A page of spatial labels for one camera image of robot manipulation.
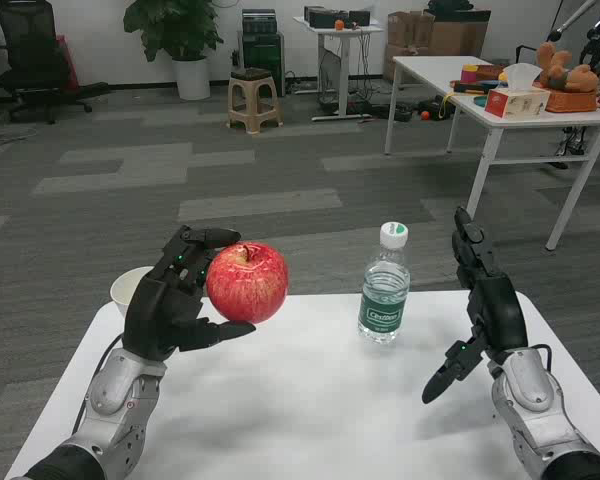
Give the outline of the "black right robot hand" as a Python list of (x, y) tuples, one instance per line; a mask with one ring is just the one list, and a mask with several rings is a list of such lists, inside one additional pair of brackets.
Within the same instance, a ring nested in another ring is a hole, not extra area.
[(526, 323), (509, 276), (497, 265), (494, 248), (486, 233), (462, 207), (454, 213), (452, 235), (457, 277), (469, 291), (467, 313), (471, 337), (456, 341), (445, 353), (445, 361), (426, 384), (422, 401), (429, 404), (454, 381), (464, 380), (486, 354), (503, 362), (510, 350), (526, 348)]

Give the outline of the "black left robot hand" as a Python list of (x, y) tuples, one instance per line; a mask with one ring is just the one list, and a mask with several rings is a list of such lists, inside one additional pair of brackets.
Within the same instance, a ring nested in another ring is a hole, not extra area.
[(175, 350), (206, 349), (254, 332), (250, 323), (216, 324), (200, 315), (212, 260), (240, 239), (230, 229), (181, 226), (136, 287), (125, 315), (123, 348), (146, 360), (164, 361)]

